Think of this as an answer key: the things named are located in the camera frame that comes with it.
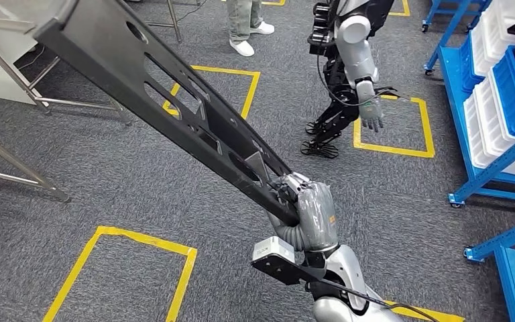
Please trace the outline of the neighbour robot grey right hand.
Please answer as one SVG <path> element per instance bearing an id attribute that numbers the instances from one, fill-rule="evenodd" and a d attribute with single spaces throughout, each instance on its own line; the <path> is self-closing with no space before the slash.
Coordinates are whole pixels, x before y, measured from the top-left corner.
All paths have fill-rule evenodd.
<path id="1" fill-rule="evenodd" d="M 380 99 L 375 98 L 361 104 L 359 106 L 359 116 L 363 127 L 367 127 L 378 133 L 380 128 L 383 128 L 383 111 L 380 105 Z"/>

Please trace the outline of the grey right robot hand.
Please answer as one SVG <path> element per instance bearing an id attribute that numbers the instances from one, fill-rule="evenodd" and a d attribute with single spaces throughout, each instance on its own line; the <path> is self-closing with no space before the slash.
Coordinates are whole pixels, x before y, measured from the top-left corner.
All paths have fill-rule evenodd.
<path id="1" fill-rule="evenodd" d="M 295 193 L 298 224 L 291 227 L 270 214 L 276 235 L 297 252 L 321 252 L 338 245 L 336 212 L 330 186 L 293 172 L 277 178 L 283 188 Z"/>

